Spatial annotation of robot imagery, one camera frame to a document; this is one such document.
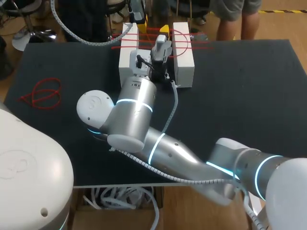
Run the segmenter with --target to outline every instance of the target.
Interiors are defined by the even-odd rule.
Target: white block
[[[128,23],[123,23],[123,32],[127,29]],[[119,55],[119,76],[120,76],[120,84],[121,86],[124,83],[124,80],[128,77],[133,76],[132,69],[130,69],[130,53],[133,50],[136,50],[139,47],[139,29],[136,23],[133,23],[132,28],[126,34],[122,40],[120,46],[131,46],[128,48],[122,47],[120,49]]]
[[[174,23],[173,29],[173,53],[176,84],[182,88],[192,87],[195,66],[188,23]]]

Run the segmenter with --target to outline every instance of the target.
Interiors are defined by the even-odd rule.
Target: shorts
[[[261,0],[211,0],[210,10],[222,20],[236,21],[242,13],[254,14]]]

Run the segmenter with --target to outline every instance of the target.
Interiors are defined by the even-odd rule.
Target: robotic arm
[[[273,230],[305,230],[307,159],[263,153],[221,138],[209,161],[202,162],[184,143],[149,126],[156,86],[150,81],[151,68],[139,63],[137,56],[151,63],[151,55],[135,52],[130,57],[134,74],[125,80],[115,104],[102,91],[86,92],[79,99],[77,113],[89,132],[149,170],[189,184],[218,204],[228,205],[237,187],[266,199]],[[2,103],[0,127],[0,229],[64,230],[73,187],[67,153]],[[248,203],[245,208],[257,229],[264,229]]]
[[[221,138],[209,161],[202,162],[182,142],[149,126],[156,87],[150,81],[149,70],[142,74],[146,65],[139,64],[137,58],[130,60],[131,69],[136,71],[125,80],[115,104],[102,91],[89,91],[77,103],[80,119],[96,138],[106,140],[113,149],[161,176],[189,183],[221,205],[232,201],[240,184],[255,196],[267,199],[273,229],[293,228],[305,219],[307,159],[291,160]],[[233,183],[233,177],[239,183]]]

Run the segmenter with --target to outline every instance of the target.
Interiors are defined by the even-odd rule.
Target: red string
[[[126,39],[126,38],[122,38],[122,41],[133,41],[133,42],[150,42],[150,43],[155,43],[155,41],[151,41],[151,40],[136,40],[136,39]],[[206,41],[176,41],[176,42],[184,42],[184,43],[200,43],[200,44],[205,44],[205,43],[209,43]]]
[[[174,30],[174,32],[180,33],[179,35],[183,35],[183,33],[181,33],[181,32],[178,31],[178,30]],[[189,45],[188,45],[188,39],[187,39],[187,37],[186,37],[185,35],[183,35],[183,36],[184,36],[184,38],[185,38],[186,41],[187,41],[187,47],[186,47],[186,49],[185,49],[181,54],[172,55],[172,56],[169,56],[169,58],[176,58],[176,57],[179,57],[179,56],[183,55],[183,54],[188,50],[188,47],[189,47]]]
[[[53,90],[53,89],[36,90],[37,87],[38,87],[40,84],[42,84],[42,83],[44,83],[44,82],[47,82],[47,81],[56,81],[56,82],[58,82],[58,83],[59,83],[59,88],[58,88],[57,90]],[[60,93],[59,93],[60,90],[61,90],[61,82],[60,82],[59,79],[57,79],[57,78],[46,78],[46,79],[43,79],[43,80],[39,81],[39,82],[34,86],[34,88],[33,88],[33,90],[32,90],[31,93],[29,93],[29,94],[27,94],[27,95],[25,95],[25,96],[20,97],[19,100],[26,102],[27,104],[29,104],[30,106],[32,106],[33,108],[36,108],[36,109],[53,109],[53,108],[55,108],[56,106],[58,106],[58,105],[60,104],[60,102],[61,102],[61,95],[60,95]],[[35,96],[36,94],[41,94],[41,93],[44,93],[44,92],[52,92],[52,93],[51,93],[50,95],[48,95],[48,96],[41,97],[41,98],[38,98],[38,99],[34,99],[34,96]],[[49,98],[52,98],[52,97],[54,97],[54,96],[57,96],[59,100],[58,100],[58,102],[55,103],[53,106],[41,107],[41,106],[36,105],[37,102],[45,101],[45,100],[47,100],[47,99],[49,99]]]
[[[143,36],[155,36],[155,37],[158,37],[158,34],[131,34],[131,33],[128,33],[126,35],[143,35]]]
[[[121,48],[140,48],[140,49],[151,49],[150,46],[112,46],[111,49]],[[186,49],[186,47],[178,47],[177,49]],[[188,49],[213,49],[212,47],[188,47]]]

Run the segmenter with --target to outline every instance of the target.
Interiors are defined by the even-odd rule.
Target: black table
[[[307,77],[289,41],[210,46],[213,49],[193,51],[193,88],[179,89],[179,105],[167,133],[204,161],[221,137],[264,152],[307,157]],[[7,94],[5,104],[17,117],[67,151],[75,186],[170,182],[121,153],[109,152],[109,146],[95,140],[77,116],[77,101],[86,91],[103,90],[117,100],[118,57],[119,51],[109,46],[29,44]],[[17,101],[50,77],[61,80],[60,106],[37,110]],[[162,130],[172,107],[171,91],[159,90],[151,125]]]

